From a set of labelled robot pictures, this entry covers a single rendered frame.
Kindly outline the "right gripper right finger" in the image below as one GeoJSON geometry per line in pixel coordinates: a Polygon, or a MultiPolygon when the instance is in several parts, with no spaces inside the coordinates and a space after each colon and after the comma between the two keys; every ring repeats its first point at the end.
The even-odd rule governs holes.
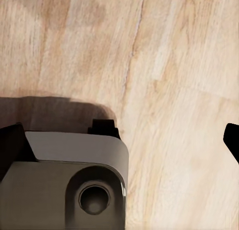
{"type": "Polygon", "coordinates": [[[239,163],[239,125],[228,123],[224,131],[223,141],[239,163]]]}

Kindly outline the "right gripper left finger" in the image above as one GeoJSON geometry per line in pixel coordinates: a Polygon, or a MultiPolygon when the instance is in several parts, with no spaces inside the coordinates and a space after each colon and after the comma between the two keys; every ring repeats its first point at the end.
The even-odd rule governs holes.
{"type": "Polygon", "coordinates": [[[0,183],[26,142],[21,123],[0,129],[0,183]]]}

